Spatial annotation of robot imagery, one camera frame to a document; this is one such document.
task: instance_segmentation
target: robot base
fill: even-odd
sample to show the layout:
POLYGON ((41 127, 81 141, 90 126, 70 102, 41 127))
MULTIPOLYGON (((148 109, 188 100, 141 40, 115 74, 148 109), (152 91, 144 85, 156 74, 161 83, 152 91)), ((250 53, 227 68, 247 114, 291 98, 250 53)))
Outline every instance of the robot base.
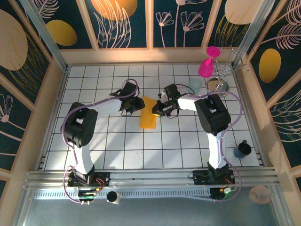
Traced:
POLYGON ((95 179, 101 179, 104 181, 104 186, 108 187, 110 183, 110 172, 95 172, 94 173, 94 179, 90 184, 83 183, 81 180, 79 180, 73 172, 69 174, 69 180, 68 180, 68 187, 99 187, 99 183, 95 181, 95 179))
POLYGON ((232 184, 235 184, 235 178, 232 170, 229 170, 224 177, 216 179, 213 183, 209 181, 208 170, 195 170, 192 173, 194 185, 227 185, 228 182, 224 180, 225 178, 227 178, 232 184))

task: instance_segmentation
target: beige oval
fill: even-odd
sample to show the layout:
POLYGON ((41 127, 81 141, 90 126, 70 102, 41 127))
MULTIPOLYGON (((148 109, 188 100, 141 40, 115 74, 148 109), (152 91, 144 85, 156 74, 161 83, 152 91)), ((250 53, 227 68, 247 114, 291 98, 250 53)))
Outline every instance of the beige oval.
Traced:
POLYGON ((0 65, 6 69, 19 70, 27 58, 26 33, 19 22, 0 9, 0 65))

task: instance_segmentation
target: pink round object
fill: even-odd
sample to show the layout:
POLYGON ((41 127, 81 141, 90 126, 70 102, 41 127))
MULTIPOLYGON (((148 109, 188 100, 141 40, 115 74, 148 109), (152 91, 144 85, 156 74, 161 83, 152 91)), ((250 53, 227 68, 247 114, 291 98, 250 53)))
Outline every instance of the pink round object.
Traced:
POLYGON ((206 50, 206 53, 210 57, 218 57, 221 54, 221 51, 215 46, 209 46, 206 50))

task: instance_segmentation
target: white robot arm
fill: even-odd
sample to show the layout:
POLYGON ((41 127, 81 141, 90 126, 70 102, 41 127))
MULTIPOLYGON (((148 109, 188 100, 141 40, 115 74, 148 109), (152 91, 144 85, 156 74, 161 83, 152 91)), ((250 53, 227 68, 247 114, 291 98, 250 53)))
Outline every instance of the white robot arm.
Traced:
MULTIPOLYGON (((208 176, 209 182, 215 183, 224 179, 229 172, 229 166, 225 159, 222 158, 221 139, 222 133, 231 122, 228 110, 223 105, 217 94, 208 97, 194 98, 189 95, 181 95, 175 84, 164 88, 159 94, 161 100, 153 107, 153 114, 170 116, 173 110, 191 110, 198 113, 201 126, 208 135, 209 141, 209 161, 208 176)), ((223 153, 225 153, 225 145, 222 145, 223 153)))

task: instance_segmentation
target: black cable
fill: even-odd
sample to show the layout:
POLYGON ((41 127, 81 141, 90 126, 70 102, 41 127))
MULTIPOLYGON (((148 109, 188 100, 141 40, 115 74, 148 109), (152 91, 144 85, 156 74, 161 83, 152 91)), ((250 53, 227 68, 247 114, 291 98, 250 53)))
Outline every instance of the black cable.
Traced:
POLYGON ((196 94, 195 91, 194 91, 191 87, 189 87, 189 86, 186 86, 186 85, 184 85, 184 84, 176 84, 176 86, 184 86, 184 87, 189 88, 190 90, 192 90, 193 95, 196 94))

